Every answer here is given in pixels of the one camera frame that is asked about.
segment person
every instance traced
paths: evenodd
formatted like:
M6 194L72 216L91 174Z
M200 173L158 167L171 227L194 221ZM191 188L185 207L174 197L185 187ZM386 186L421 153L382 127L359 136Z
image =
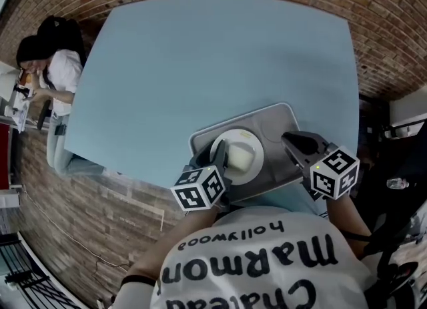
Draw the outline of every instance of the person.
M47 134L47 163L57 174L101 175L104 167L85 160L64 148L74 94L79 84L83 67L75 51L56 49L49 40L29 36L19 45L16 60L18 66L31 76L34 89L29 101L53 99L53 112Z
M189 212L127 272L113 309L368 308L376 282L364 257L370 236L348 195L327 200L329 220L247 207L215 222Z

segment floor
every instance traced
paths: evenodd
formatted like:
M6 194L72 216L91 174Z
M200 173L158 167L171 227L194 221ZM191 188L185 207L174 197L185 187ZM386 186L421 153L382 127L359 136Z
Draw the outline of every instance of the floor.
M96 308L109 303L124 271L95 263L97 258L60 232L60 228L108 262L122 265L137 260L183 216L163 188L124 176L61 179L46 163L46 133L19 135L17 168L28 196L8 213L12 231L20 230L43 263L77 297Z

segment red object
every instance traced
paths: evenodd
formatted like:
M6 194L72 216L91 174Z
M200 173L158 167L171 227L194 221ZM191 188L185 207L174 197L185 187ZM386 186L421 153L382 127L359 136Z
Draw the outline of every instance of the red object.
M0 190L9 189L7 156L9 148L9 126L0 124Z

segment white plate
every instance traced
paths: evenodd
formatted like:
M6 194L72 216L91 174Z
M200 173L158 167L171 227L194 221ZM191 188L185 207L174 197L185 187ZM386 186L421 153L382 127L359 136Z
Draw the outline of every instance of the white plate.
M214 141L210 153L211 159L213 158L216 148L221 140L226 141L226 147L232 143L242 143L254 152L254 160L246 173L233 168L228 168L226 170L225 177L232 181L233 186L246 184L256 178L264 164L264 149L260 140L254 134L243 129L226 131Z

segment white t-shirt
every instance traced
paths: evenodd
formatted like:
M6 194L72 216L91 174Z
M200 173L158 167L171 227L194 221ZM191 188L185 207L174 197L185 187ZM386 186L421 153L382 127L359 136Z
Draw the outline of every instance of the white t-shirt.
M124 284L113 309L364 309L375 281L329 221L285 213L186 237L154 287Z
M66 49L55 53L47 69L49 80L54 84L57 91L70 91L72 93L77 90L82 70L79 54ZM42 75L40 75L40 86L48 88ZM71 104L54 99L53 111L59 116L69 115Z

